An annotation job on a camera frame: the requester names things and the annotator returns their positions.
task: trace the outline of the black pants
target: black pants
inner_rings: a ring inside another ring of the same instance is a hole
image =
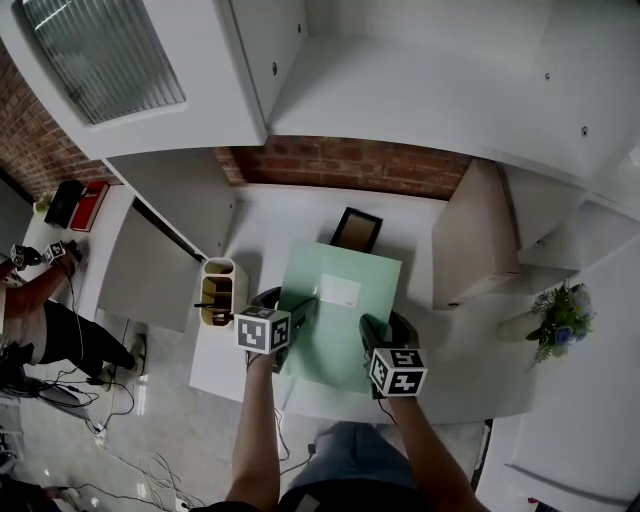
[[[73,311],[47,301],[44,312],[47,317],[47,347],[40,364],[68,359],[89,377],[100,375],[104,361],[127,370],[135,366],[136,362],[127,349],[98,324],[79,317],[81,343],[78,321]]]

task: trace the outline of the potted plant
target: potted plant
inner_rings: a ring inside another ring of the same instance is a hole
[[[538,342],[530,369],[551,356],[562,357],[574,341],[582,341],[591,332],[594,313],[589,292],[584,284],[569,287],[567,283],[541,293],[531,311],[498,327],[503,341],[517,341],[522,336]]]

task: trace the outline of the white vase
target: white vase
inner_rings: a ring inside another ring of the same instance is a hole
[[[498,324],[498,339],[504,342],[516,342],[527,336],[542,324],[542,315],[528,311]]]

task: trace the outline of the black picture frame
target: black picture frame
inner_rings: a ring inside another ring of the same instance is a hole
[[[340,245],[340,238],[342,236],[342,232],[347,225],[347,222],[352,217],[360,217],[361,219],[365,219],[367,221],[373,222],[374,226],[371,231],[371,236],[365,245],[365,249],[361,252],[365,252],[370,254],[373,249],[373,245],[376,243],[378,238],[378,233],[380,233],[380,228],[382,227],[382,219],[379,217],[374,217],[373,215],[369,215],[368,213],[361,212],[360,210],[356,210],[355,208],[347,207],[342,214],[342,219],[340,219],[340,224],[338,224],[338,228],[336,229],[333,237],[331,238],[331,242],[329,245],[333,245],[334,247],[342,247]]]

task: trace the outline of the shoe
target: shoe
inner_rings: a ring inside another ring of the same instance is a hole
[[[135,377],[143,376],[147,362],[147,336],[145,334],[136,334],[130,354],[135,359],[136,365],[128,370],[129,373]]]
[[[111,391],[111,383],[116,378],[116,367],[112,364],[108,364],[102,369],[98,378],[104,382],[104,384],[101,384],[102,389],[105,391]]]

